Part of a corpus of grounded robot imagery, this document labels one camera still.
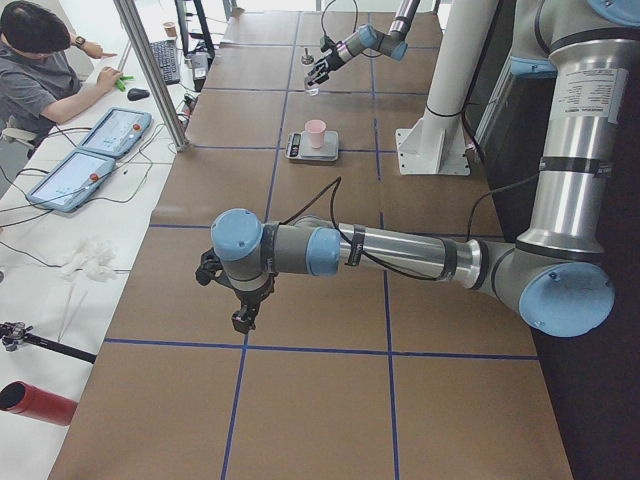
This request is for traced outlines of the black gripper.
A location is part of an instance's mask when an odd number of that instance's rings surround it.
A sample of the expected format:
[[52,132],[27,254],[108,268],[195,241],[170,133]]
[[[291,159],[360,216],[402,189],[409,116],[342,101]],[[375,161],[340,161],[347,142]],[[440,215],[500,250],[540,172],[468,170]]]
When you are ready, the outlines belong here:
[[237,288],[234,289],[234,293],[239,299],[241,305],[248,308],[248,320],[247,311],[245,309],[237,310],[232,314],[231,321],[236,332],[247,332],[248,325],[250,330],[254,330],[256,328],[255,322],[259,314],[261,303],[273,292],[273,282],[266,282],[259,288],[250,291],[244,291]]
[[344,54],[344,48],[336,47],[327,53],[323,59],[317,61],[306,75],[309,78],[309,86],[317,88],[327,81],[330,72],[340,69],[346,63]]

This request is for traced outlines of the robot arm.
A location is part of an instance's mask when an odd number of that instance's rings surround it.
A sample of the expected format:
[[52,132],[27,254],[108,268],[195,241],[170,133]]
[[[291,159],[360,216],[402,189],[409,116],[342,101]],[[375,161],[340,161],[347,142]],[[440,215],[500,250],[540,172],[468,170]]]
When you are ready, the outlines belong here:
[[514,243],[457,242],[305,212],[264,223],[245,209],[226,211],[212,224],[196,278],[235,293],[238,332],[254,328],[278,274],[326,276],[361,264],[456,281],[556,337],[582,335],[609,316],[615,290],[595,234],[628,74],[639,59],[639,5],[520,1],[510,54],[514,74],[555,80],[529,228]]
[[317,60],[304,78],[304,87],[314,89],[329,79],[329,75],[342,68],[366,50],[379,56],[387,56],[400,61],[403,59],[408,45],[406,37],[410,31],[414,16],[420,4],[419,0],[402,1],[398,7],[389,31],[383,33],[371,24],[355,25],[353,32],[344,40],[332,40],[324,26],[324,15],[321,15],[323,36],[320,51],[324,56]]

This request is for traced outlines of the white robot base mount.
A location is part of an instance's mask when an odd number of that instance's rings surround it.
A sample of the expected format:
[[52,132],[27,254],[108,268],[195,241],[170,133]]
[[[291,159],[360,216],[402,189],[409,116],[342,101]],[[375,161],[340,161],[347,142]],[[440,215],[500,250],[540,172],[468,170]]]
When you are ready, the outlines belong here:
[[458,0],[451,6],[423,116],[396,131],[402,175],[467,176],[463,112],[497,0]]

